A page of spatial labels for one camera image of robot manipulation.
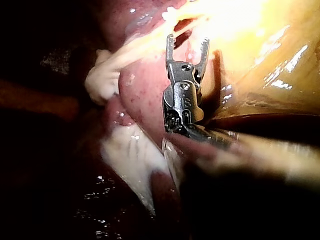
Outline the right arm instrument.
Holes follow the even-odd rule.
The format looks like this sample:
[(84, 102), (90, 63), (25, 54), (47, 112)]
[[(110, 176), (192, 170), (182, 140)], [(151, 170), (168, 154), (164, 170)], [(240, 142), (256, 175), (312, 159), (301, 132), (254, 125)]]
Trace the right arm instrument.
[(196, 123), (204, 118), (199, 107), (200, 84), (196, 81), (196, 67), (184, 61), (168, 61), (167, 76), (170, 85), (163, 92), (164, 128), (167, 133), (177, 133), (186, 137), (196, 128)]

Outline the right arm instrument jaw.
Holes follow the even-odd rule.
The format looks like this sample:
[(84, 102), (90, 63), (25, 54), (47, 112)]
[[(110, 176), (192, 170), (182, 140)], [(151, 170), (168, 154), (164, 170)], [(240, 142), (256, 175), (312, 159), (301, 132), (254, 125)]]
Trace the right arm instrument jaw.
[(174, 61), (173, 52), (175, 47), (175, 38), (173, 34), (166, 37), (165, 64), (168, 65)]
[(201, 55), (198, 64), (195, 65), (195, 77), (203, 77), (206, 71), (206, 66), (208, 62), (208, 55), (210, 49), (210, 39), (205, 37), (201, 42)]

